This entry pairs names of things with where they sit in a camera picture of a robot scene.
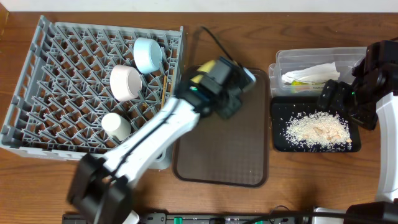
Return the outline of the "yellow plate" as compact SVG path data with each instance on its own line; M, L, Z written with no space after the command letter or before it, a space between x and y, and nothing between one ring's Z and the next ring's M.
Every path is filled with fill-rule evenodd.
M210 60L203 65L200 65L198 68L195 68L193 73L190 75L190 80L193 83L200 83L201 79L211 71L215 64L216 60Z

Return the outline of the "green snack wrapper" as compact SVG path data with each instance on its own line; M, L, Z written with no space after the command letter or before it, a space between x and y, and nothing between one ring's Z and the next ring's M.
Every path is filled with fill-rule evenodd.
M291 92L298 93L302 91L321 91L325 86L325 83L305 83L299 81L293 81Z

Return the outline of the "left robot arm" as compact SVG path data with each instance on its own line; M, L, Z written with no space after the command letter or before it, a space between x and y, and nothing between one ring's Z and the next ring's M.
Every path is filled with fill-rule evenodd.
M241 95L255 84L247 68L224 57L189 68L174 96L131 137L101 157L80 159L67 202L88 223L138 223L132 190L149 166L201 118L232 117L242 106Z

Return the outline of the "light blue bowl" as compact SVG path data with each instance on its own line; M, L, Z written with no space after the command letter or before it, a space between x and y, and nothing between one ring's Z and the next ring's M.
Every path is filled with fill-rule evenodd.
M160 68L162 51L155 40L140 37L134 43L133 57L137 69L143 74L148 74Z

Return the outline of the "white cup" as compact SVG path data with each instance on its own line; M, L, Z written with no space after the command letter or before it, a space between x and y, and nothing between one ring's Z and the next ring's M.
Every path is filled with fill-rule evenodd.
M108 136L125 140L131 133L131 125L128 120L117 113L108 113L103 116L101 126Z

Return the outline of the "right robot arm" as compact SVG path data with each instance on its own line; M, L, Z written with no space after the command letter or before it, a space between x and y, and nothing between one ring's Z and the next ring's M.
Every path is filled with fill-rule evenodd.
M342 215L356 215L356 223L373 218L397 223L397 39L369 45L366 56L352 71L351 84L329 80L317 106L334 110L346 120L373 130L380 126L381 168L376 200L336 210L336 217L313 217L312 223L349 223Z

